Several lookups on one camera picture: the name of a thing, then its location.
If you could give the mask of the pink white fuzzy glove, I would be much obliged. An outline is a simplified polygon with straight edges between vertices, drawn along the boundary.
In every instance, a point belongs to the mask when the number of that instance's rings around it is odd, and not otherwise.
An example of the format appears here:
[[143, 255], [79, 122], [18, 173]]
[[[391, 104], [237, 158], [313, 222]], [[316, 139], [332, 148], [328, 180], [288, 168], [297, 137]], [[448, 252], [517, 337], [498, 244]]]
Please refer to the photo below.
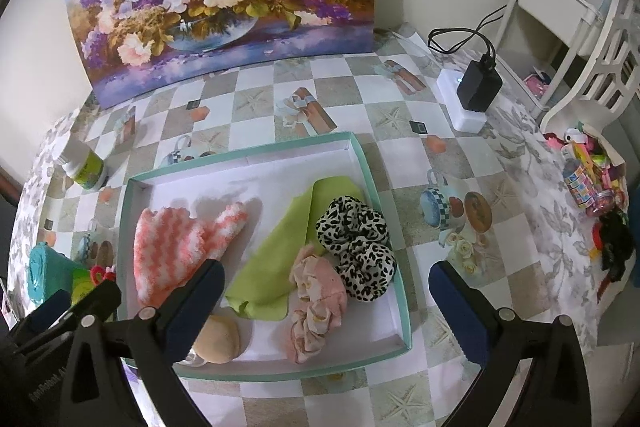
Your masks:
[[219, 260], [244, 229], [242, 202], [215, 219], [196, 219], [184, 208], [142, 211], [134, 230], [134, 283], [142, 306], [159, 307], [171, 291], [189, 282], [206, 260]]

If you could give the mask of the green microfiber cloth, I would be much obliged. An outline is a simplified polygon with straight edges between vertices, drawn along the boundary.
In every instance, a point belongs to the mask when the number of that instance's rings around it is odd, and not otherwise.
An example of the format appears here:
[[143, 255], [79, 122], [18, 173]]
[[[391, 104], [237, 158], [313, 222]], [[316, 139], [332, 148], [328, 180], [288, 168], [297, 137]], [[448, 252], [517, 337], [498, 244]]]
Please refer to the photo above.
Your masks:
[[294, 289], [288, 277], [300, 248], [308, 244], [320, 247], [316, 223], [334, 198], [345, 195], [360, 202], [364, 199], [360, 187], [348, 176], [329, 176], [292, 198], [283, 217], [227, 289], [227, 303], [238, 317], [268, 322], [285, 319]]

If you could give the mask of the pink floral scrunchie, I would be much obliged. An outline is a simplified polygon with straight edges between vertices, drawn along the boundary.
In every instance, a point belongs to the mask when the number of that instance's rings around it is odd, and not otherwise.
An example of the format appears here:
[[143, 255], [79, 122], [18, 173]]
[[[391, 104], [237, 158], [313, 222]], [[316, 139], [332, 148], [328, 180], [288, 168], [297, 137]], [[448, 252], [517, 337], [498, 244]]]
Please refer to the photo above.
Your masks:
[[290, 313], [288, 358], [304, 364], [322, 351], [329, 333], [342, 326], [347, 293], [332, 263], [319, 256], [312, 244], [299, 251], [288, 279], [299, 301]]

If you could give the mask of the leopard print scrunchie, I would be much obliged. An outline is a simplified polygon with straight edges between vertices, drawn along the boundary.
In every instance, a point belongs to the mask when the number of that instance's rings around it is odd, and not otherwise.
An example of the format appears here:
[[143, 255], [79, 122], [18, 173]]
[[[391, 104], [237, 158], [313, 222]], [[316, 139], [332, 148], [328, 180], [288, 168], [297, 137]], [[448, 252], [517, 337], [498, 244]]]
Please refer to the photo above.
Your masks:
[[382, 297], [396, 272], [390, 232], [382, 213], [355, 197], [334, 198], [316, 223], [319, 244], [336, 259], [335, 270], [350, 298]]

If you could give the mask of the blue face mask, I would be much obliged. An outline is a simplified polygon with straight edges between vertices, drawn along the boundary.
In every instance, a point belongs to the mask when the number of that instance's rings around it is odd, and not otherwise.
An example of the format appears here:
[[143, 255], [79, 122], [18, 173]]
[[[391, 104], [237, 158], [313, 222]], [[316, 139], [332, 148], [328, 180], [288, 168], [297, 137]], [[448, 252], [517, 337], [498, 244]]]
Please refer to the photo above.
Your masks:
[[181, 366], [186, 367], [202, 367], [207, 364], [207, 361], [201, 358], [194, 350], [190, 350], [186, 357], [178, 362]]

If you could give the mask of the teal plastic case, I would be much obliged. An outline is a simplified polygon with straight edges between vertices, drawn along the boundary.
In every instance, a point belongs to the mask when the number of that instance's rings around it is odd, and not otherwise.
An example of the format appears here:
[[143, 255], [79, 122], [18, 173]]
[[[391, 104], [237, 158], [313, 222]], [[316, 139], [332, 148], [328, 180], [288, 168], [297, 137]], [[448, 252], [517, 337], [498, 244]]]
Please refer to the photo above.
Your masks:
[[73, 275], [77, 270], [82, 270], [82, 265], [58, 253], [46, 242], [38, 243], [29, 254], [28, 297], [36, 305], [41, 305], [60, 289], [71, 293]]

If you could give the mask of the green tissue pack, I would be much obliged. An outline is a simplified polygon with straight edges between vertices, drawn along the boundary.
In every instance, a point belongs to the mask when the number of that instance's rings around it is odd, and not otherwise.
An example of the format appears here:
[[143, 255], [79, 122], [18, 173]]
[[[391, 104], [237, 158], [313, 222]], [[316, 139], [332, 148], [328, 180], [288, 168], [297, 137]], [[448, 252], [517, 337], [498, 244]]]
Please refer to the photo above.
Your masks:
[[72, 305], [75, 306], [94, 288], [92, 270], [76, 269], [72, 274]]

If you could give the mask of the white green pill bottle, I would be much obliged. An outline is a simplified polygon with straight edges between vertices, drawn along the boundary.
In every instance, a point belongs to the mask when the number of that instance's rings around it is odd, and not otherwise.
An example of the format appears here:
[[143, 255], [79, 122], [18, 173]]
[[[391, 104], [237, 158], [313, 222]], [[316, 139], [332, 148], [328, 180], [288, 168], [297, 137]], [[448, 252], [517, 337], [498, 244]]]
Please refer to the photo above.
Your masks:
[[86, 143], [63, 135], [53, 147], [53, 159], [66, 176], [86, 191], [98, 191], [106, 181], [104, 160]]

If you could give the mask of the checkered patterned tablecloth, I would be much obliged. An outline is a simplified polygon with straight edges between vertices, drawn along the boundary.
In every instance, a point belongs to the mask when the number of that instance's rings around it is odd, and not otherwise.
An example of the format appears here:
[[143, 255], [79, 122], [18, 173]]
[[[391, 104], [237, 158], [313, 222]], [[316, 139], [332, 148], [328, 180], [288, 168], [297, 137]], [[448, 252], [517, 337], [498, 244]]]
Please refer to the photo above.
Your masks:
[[[498, 95], [482, 131], [452, 127], [436, 79], [471, 58], [431, 54], [406, 25], [380, 35], [370, 53], [214, 72], [112, 109], [87, 103], [48, 131], [22, 193], [9, 261], [12, 306], [29, 309], [28, 255], [44, 233], [71, 254], [91, 225], [114, 231], [127, 180], [158, 167], [179, 144], [226, 153], [292, 139], [283, 104], [305, 88], [366, 154], [405, 281], [412, 348], [364, 369], [284, 383], [187, 379], [213, 424], [442, 425], [477, 372], [427, 289], [428, 271], [442, 259], [524, 319], [569, 315], [594, 375], [616, 386], [625, 355], [596, 348], [590, 222], [563, 182], [562, 157], [509, 92]], [[55, 141], [69, 134], [104, 160], [98, 191], [84, 190], [54, 161]]]

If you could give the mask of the colourful toy pile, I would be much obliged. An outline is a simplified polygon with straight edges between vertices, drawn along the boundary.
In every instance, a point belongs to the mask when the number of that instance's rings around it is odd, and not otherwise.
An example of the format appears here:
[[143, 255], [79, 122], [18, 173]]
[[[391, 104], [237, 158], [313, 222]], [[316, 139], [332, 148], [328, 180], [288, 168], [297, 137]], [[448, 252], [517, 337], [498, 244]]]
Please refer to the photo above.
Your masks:
[[590, 222], [589, 258], [596, 266], [597, 300], [621, 291], [636, 251], [628, 208], [626, 164], [605, 137], [588, 124], [562, 135], [546, 132], [547, 144], [563, 157], [563, 180]]

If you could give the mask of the teal rimmed white tray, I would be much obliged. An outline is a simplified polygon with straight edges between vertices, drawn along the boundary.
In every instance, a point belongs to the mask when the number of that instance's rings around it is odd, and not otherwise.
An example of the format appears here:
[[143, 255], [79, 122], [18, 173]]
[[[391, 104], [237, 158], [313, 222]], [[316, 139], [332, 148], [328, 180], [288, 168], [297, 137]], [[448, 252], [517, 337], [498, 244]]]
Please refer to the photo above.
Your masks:
[[337, 132], [234, 150], [137, 174], [127, 182], [119, 225], [117, 285], [119, 319], [143, 305], [134, 273], [134, 229], [145, 210], [183, 209], [213, 220], [232, 202], [242, 202], [248, 222], [221, 264], [224, 289], [215, 314], [238, 324], [240, 355], [198, 369], [178, 365], [179, 375], [212, 381], [264, 383], [349, 372], [404, 355], [412, 348], [408, 300], [396, 273], [381, 297], [349, 299], [342, 323], [318, 355], [303, 363], [288, 359], [285, 338], [300, 306], [288, 277], [299, 249], [316, 239], [316, 222], [329, 203], [350, 194], [371, 209], [380, 196], [356, 135]]

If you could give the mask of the white power strip box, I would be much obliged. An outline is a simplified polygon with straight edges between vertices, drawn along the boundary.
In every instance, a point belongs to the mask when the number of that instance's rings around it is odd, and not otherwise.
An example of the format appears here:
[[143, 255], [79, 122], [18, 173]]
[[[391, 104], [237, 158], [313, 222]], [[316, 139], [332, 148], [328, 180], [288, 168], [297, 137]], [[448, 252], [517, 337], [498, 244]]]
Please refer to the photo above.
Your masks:
[[437, 77], [436, 86], [446, 106], [452, 127], [457, 132], [477, 134], [487, 122], [483, 112], [473, 112], [462, 106], [457, 89], [462, 79], [461, 72], [442, 69]]

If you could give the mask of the white lattice chair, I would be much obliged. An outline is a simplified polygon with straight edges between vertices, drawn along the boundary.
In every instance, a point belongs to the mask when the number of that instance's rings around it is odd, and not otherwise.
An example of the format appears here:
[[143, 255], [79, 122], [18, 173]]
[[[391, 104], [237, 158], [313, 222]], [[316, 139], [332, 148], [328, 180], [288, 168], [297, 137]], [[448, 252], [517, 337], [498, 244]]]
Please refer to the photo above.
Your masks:
[[553, 105], [540, 131], [562, 135], [581, 124], [601, 132], [620, 118], [639, 90], [639, 0], [611, 0], [586, 66], [564, 98]]

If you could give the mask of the black power adapter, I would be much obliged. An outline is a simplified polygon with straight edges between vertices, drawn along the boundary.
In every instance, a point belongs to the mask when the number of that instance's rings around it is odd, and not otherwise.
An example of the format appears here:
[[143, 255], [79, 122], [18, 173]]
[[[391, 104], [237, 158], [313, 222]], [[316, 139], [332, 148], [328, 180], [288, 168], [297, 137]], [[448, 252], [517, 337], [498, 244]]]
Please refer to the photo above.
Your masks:
[[472, 61], [457, 89], [462, 106], [473, 112], [485, 113], [502, 88], [502, 79], [493, 68]]

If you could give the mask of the white shelf unit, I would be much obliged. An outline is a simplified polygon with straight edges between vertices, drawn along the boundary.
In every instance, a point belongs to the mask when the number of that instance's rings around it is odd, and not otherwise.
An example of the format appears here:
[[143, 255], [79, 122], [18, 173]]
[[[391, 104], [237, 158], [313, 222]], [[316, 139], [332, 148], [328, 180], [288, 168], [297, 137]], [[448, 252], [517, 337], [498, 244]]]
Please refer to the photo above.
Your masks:
[[[566, 74], [576, 57], [587, 60], [604, 29], [612, 4], [618, 0], [509, 0], [504, 10], [496, 48], [498, 71], [533, 116], [546, 113], [568, 92]], [[558, 66], [506, 43], [512, 18], [524, 12], [566, 46]]]

